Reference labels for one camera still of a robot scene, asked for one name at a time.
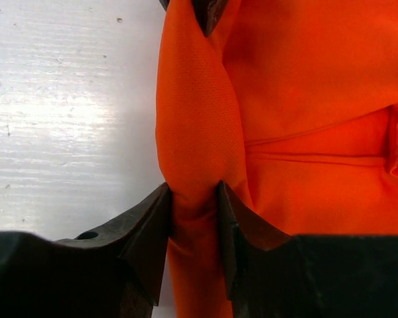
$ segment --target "scratched surface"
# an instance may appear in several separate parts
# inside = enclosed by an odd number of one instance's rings
[[[163,19],[158,0],[0,0],[0,230],[73,238],[163,181]]]

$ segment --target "white surface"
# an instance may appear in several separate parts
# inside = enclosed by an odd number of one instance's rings
[[[163,181],[164,14],[158,0],[0,0],[0,230],[72,238]],[[174,317],[171,295],[166,274],[155,318]]]

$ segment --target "orange shirt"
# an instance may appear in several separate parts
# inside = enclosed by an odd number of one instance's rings
[[[157,146],[181,318],[229,318],[215,186],[289,233],[398,234],[398,0],[171,0]]]

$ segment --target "folded fabric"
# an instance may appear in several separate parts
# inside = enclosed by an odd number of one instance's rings
[[[177,314],[230,318],[215,187],[297,233],[398,234],[398,0],[171,0],[157,148]]]

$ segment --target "orange garment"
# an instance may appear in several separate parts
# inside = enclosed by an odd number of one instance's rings
[[[215,186],[296,233],[398,233],[398,0],[171,0],[157,147],[181,318],[229,318]]]

